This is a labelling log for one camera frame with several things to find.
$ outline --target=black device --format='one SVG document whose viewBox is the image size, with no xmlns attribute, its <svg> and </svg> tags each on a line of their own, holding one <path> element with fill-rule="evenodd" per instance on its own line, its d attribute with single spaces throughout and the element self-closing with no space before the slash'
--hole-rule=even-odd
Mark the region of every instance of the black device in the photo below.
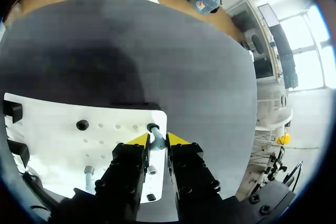
<svg viewBox="0 0 336 224">
<path fill-rule="evenodd" d="M 326 19 L 326 22 L 330 26 L 331 32 L 334 31 L 332 26 L 332 8 L 334 8 L 334 0 L 315 0 L 319 4 L 323 15 Z M 3 0 L 1 8 L 7 5 L 9 0 Z M 332 122 L 330 131 L 330 139 L 335 139 L 336 131 L 334 120 Z M 285 223 L 292 220 L 295 217 L 299 218 L 309 218 L 310 220 L 314 217 L 321 218 L 321 214 L 324 218 L 333 217 L 333 204 L 327 204 L 324 202 L 324 199 L 332 198 L 333 191 L 330 190 L 330 187 L 325 185 L 332 185 L 334 182 L 333 176 L 330 176 L 330 171 L 332 170 L 335 157 L 335 141 L 330 141 L 328 147 L 326 147 L 324 152 L 324 157 L 321 162 L 321 165 L 317 169 L 317 173 L 313 181 L 307 186 L 307 189 L 298 197 L 295 204 L 292 204 L 289 211 L 283 215 L 283 220 Z M 19 202 L 23 201 L 22 198 L 18 198 L 17 195 L 14 195 L 13 191 L 8 189 L 8 181 L 2 180 L 0 178 L 0 207 L 3 210 L 2 217 L 10 217 L 10 221 L 15 223 L 33 223 L 29 214 Z"/>
<path fill-rule="evenodd" d="M 110 166 L 95 183 L 96 195 L 75 188 L 72 199 L 57 203 L 25 173 L 27 185 L 51 212 L 48 223 L 135 222 L 150 161 L 150 136 L 144 137 L 145 144 L 117 145 Z M 270 223 L 295 196 L 284 183 L 272 181 L 241 202 L 235 196 L 222 200 L 220 182 L 207 168 L 197 143 L 167 133 L 166 145 L 180 223 Z"/>
</svg>

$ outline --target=black knob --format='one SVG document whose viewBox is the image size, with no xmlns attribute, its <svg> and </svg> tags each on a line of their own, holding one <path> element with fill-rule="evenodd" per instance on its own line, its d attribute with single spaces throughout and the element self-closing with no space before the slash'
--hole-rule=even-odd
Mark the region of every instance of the black knob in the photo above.
<svg viewBox="0 0 336 224">
<path fill-rule="evenodd" d="M 76 123 L 76 127 L 80 131 L 85 131 L 89 127 L 89 123 L 86 120 L 80 120 Z"/>
</svg>

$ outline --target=desk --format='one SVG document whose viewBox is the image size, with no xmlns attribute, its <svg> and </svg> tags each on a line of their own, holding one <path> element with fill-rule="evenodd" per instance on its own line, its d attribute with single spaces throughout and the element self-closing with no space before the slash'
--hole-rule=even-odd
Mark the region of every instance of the desk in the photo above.
<svg viewBox="0 0 336 224">
<path fill-rule="evenodd" d="M 143 0 L 68 0 L 14 22 L 0 55 L 1 97 L 161 108 L 170 132 L 203 148 L 220 195 L 235 195 L 253 145 L 256 79 L 248 52 L 211 25 Z M 6 145 L 3 123 L 0 137 Z M 20 188 L 0 148 L 4 156 L 7 180 Z M 138 220 L 177 219 L 165 172 L 162 199 L 142 205 Z"/>
</svg>

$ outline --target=white pegboard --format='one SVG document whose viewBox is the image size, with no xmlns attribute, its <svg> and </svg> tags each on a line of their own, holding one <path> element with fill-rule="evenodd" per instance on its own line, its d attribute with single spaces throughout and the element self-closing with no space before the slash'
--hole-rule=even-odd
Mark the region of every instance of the white pegboard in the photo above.
<svg viewBox="0 0 336 224">
<path fill-rule="evenodd" d="M 93 182 L 100 179 L 112 160 L 118 143 L 127 143 L 148 133 L 146 126 L 155 123 L 166 135 L 167 116 L 157 110 L 129 110 L 41 101 L 6 93 L 7 101 L 21 103 L 23 118 L 13 124 L 5 117 L 10 140 L 25 143 L 30 152 L 28 171 L 38 176 L 43 187 L 72 197 L 75 187 L 85 190 L 84 168 L 94 167 Z M 89 127 L 80 131 L 76 123 L 87 120 Z M 147 195 L 162 196 L 165 150 L 151 152 L 150 165 L 155 175 L 146 175 L 141 203 Z"/>
</svg>

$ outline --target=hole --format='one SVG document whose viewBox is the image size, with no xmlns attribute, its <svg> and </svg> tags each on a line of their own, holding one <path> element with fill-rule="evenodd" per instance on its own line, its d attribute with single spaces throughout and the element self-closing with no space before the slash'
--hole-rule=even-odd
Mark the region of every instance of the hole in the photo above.
<svg viewBox="0 0 336 224">
<path fill-rule="evenodd" d="M 76 123 L 76 127 L 80 131 L 85 131 L 89 127 L 89 123 L 86 120 L 80 120 Z"/>
<path fill-rule="evenodd" d="M 155 166 L 150 165 L 150 166 L 147 168 L 147 172 L 148 172 L 150 175 L 155 175 L 155 174 L 157 173 L 157 170 L 155 169 Z"/>
</svg>

